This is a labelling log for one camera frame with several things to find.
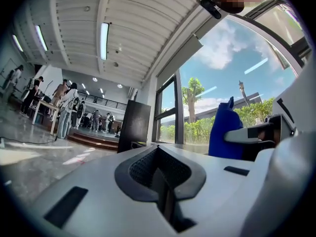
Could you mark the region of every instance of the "cable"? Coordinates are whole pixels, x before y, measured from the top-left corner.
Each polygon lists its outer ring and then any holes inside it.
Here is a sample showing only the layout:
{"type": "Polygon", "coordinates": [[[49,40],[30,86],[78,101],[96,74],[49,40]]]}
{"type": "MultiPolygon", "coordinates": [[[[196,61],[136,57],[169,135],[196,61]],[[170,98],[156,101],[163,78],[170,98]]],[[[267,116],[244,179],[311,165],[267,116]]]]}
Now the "cable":
{"type": "Polygon", "coordinates": [[[56,136],[55,140],[48,141],[48,142],[43,142],[43,143],[30,142],[30,141],[20,141],[20,140],[16,140],[16,139],[9,139],[9,138],[3,137],[3,136],[1,136],[0,138],[6,139],[6,140],[16,141],[16,142],[19,142],[19,143],[27,143],[27,144],[34,144],[34,145],[45,145],[45,144],[48,144],[48,143],[55,142],[57,140],[57,136],[56,136]]]}

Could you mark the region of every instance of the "white shirt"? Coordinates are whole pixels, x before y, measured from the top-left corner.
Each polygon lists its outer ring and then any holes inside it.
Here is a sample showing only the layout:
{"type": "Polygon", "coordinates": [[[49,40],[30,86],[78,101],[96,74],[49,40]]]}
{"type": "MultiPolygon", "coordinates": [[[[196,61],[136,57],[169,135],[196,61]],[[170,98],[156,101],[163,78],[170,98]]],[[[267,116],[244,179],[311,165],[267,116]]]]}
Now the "white shirt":
{"type": "Polygon", "coordinates": [[[65,108],[66,112],[71,113],[72,109],[68,108],[68,104],[78,97],[78,91],[76,89],[71,89],[65,96],[61,98],[61,101],[64,102],[62,107],[65,108]]]}
{"type": "Polygon", "coordinates": [[[87,117],[88,119],[91,119],[92,113],[88,113],[88,114],[86,115],[86,117],[87,117]]]}
{"type": "Polygon", "coordinates": [[[20,77],[21,77],[22,71],[17,69],[16,71],[14,71],[10,83],[12,83],[14,86],[17,84],[17,82],[19,81],[20,77]]]}

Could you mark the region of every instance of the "ceiling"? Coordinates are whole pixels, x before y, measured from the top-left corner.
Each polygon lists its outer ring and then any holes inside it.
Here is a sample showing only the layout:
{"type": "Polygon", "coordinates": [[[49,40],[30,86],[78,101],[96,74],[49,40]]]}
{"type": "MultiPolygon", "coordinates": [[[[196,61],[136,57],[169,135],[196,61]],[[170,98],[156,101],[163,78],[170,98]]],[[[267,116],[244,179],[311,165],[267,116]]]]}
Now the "ceiling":
{"type": "Polygon", "coordinates": [[[26,0],[12,26],[31,63],[140,88],[196,7],[196,0],[26,0]],[[103,22],[110,24],[106,61],[100,58],[103,22]],[[34,25],[40,26],[48,51],[34,25]]]}
{"type": "Polygon", "coordinates": [[[102,95],[106,95],[106,93],[115,94],[120,93],[121,95],[125,95],[126,99],[129,92],[129,87],[123,86],[123,88],[118,88],[118,84],[116,82],[112,82],[106,79],[97,78],[97,82],[93,80],[93,76],[88,76],[85,74],[63,70],[63,79],[70,80],[71,82],[75,82],[78,86],[78,91],[85,92],[86,90],[90,95],[102,97],[102,95]]]}

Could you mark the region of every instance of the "street lamp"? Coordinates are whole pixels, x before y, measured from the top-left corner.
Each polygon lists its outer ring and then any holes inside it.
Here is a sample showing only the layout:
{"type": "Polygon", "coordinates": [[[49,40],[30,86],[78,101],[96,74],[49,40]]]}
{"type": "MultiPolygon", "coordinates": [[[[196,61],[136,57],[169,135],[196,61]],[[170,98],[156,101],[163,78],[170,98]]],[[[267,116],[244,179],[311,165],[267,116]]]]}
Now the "street lamp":
{"type": "Polygon", "coordinates": [[[249,107],[249,102],[248,102],[248,99],[247,99],[247,96],[246,96],[246,93],[245,93],[245,87],[243,85],[243,82],[241,82],[240,80],[239,80],[239,89],[240,89],[240,91],[242,93],[242,96],[243,96],[247,106],[249,107]]]}

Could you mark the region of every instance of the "sky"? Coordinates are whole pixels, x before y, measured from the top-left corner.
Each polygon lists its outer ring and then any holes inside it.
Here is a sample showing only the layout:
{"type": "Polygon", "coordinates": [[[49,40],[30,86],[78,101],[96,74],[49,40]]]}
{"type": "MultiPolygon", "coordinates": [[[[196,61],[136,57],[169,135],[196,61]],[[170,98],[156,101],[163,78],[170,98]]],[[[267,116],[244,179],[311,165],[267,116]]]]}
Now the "sky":
{"type": "MultiPolygon", "coordinates": [[[[295,80],[292,69],[282,69],[263,37],[234,20],[223,19],[200,42],[203,47],[180,68],[182,86],[187,87],[194,77],[207,92],[196,102],[195,114],[216,108],[232,96],[242,98],[239,80],[246,95],[258,92],[262,101],[277,97],[295,80]]],[[[163,91],[162,107],[174,107],[173,85],[163,91]]],[[[188,115],[184,105],[184,116],[188,115]]]]}

